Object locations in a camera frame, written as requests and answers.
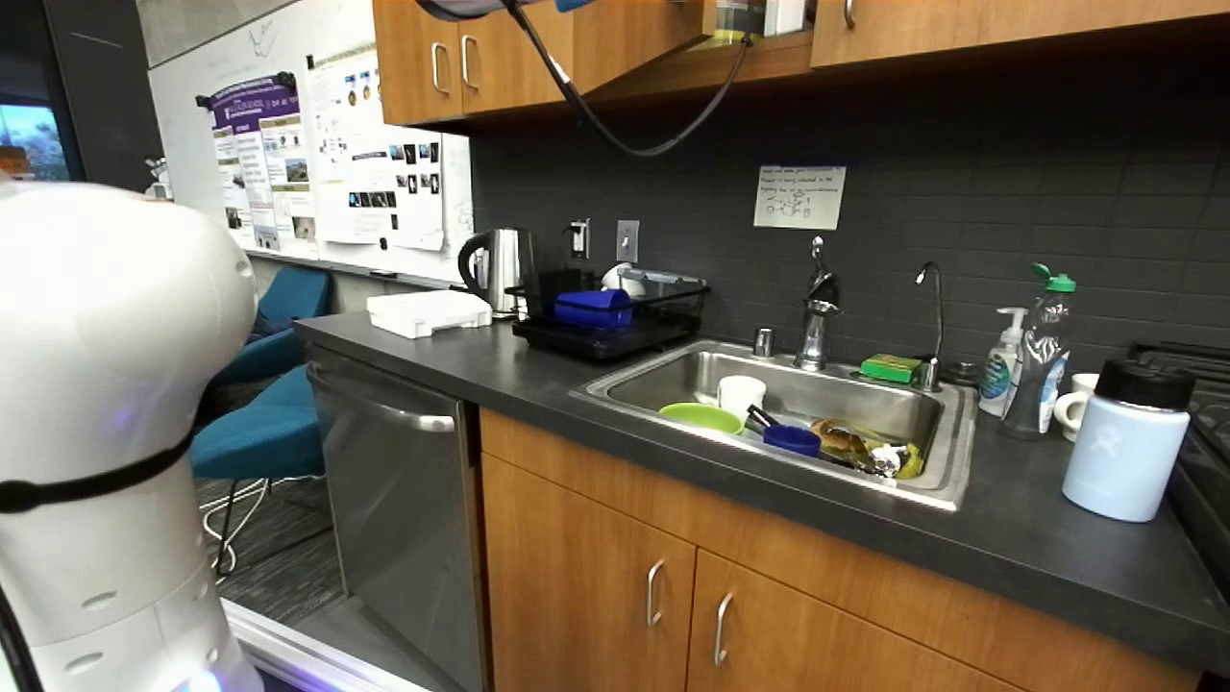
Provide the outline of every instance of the dark gray countertop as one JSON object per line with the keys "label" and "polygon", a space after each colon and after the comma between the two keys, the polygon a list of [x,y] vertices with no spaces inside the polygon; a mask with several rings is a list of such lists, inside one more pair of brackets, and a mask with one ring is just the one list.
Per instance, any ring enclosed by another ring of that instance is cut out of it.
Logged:
{"label": "dark gray countertop", "polygon": [[577,397],[611,371],[531,351],[508,327],[400,339],[365,311],[299,324],[336,351],[414,386],[546,427],[645,470],[787,514],[859,546],[925,565],[1014,602],[1115,635],[1178,664],[1230,678],[1230,602],[1178,514],[1111,524],[1061,494],[1067,441],[1023,441],[980,418],[962,511],[932,511],[842,482],[784,489],[747,473],[747,453],[663,429]]}

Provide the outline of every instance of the stainless steel sink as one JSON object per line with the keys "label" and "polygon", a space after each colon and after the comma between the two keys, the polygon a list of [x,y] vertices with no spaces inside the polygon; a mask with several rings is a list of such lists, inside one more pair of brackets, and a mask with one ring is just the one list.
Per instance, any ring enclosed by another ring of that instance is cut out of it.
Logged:
{"label": "stainless steel sink", "polygon": [[[846,423],[854,429],[878,429],[907,438],[923,450],[925,473],[912,482],[889,482],[837,464],[830,459],[802,459],[765,444],[756,436],[718,436],[688,423],[663,418],[666,402],[715,398],[718,380],[731,371],[760,377],[770,386],[765,409],[784,423]],[[900,494],[912,502],[956,511],[970,486],[970,450],[978,429],[974,388],[920,392],[846,371],[802,371],[784,362],[770,362],[736,342],[688,342],[672,352],[628,365],[579,388],[579,397],[663,423],[669,429],[704,436],[718,444],[748,450],[770,482],[815,489],[820,477],[860,486],[870,493]]]}

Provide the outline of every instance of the wooden cabinet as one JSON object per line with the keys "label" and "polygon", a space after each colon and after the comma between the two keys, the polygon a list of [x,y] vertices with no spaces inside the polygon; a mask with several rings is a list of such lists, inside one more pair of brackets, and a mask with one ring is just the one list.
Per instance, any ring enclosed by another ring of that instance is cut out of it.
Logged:
{"label": "wooden cabinet", "polygon": [[994,42],[1123,31],[1174,20],[1230,15],[1226,0],[820,0],[813,65],[851,65]]}
{"label": "wooden cabinet", "polygon": [[693,692],[815,692],[815,687],[1012,687],[905,635],[701,555]]}
{"label": "wooden cabinet", "polygon": [[688,542],[497,459],[483,524],[501,692],[686,687]]}
{"label": "wooden cabinet", "polygon": [[[579,92],[701,37],[701,0],[590,2],[565,15],[552,2],[526,2],[522,11]],[[447,24],[414,0],[374,0],[374,20],[390,124],[563,100],[508,11]]]}
{"label": "wooden cabinet", "polygon": [[483,412],[482,444],[497,692],[1196,687],[1115,638],[537,427]]}

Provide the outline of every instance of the stainless steel dishwasher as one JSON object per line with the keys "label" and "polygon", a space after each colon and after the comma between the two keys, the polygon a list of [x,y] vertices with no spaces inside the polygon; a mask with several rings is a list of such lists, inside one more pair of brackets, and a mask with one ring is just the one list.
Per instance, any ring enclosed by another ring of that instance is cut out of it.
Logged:
{"label": "stainless steel dishwasher", "polygon": [[476,441],[460,398],[310,352],[341,589],[433,678],[488,687]]}

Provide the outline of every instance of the bottle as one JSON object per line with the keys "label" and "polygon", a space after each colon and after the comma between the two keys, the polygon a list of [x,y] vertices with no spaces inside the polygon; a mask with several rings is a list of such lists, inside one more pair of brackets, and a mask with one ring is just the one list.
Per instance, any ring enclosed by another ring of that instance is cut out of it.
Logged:
{"label": "bottle", "polygon": [[980,409],[994,418],[1009,414],[1012,397],[1023,380],[1023,324],[1028,324],[1028,307],[1000,307],[1000,315],[1009,315],[1009,329],[1000,336],[1000,342],[988,351],[988,369],[984,369],[984,388],[980,388]]}
{"label": "bottle", "polygon": [[1033,264],[1046,286],[1033,300],[1033,311],[1028,320],[1023,336],[1023,380],[1012,397],[1012,409],[1005,414],[1009,429],[1014,436],[1046,436],[1048,429],[1048,412],[1059,402],[1059,388],[1067,369],[1067,351],[1073,351],[1073,291],[1078,280],[1067,273],[1048,273],[1048,264]]}

